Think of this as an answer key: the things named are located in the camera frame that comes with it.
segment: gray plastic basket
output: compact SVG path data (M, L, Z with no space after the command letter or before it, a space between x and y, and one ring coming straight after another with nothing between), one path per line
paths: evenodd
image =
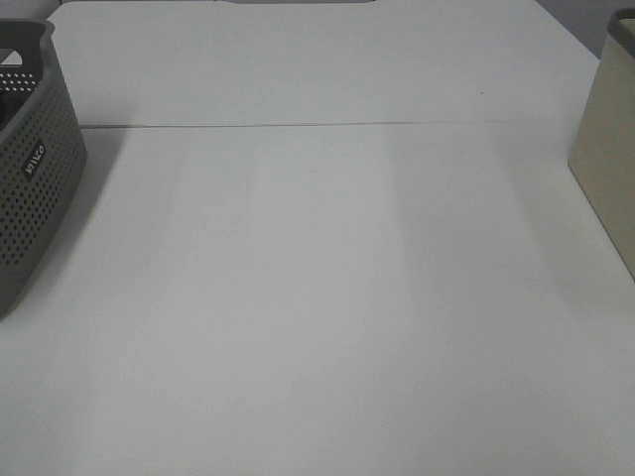
M0 314L13 306L70 204L86 160L49 22L0 20Z

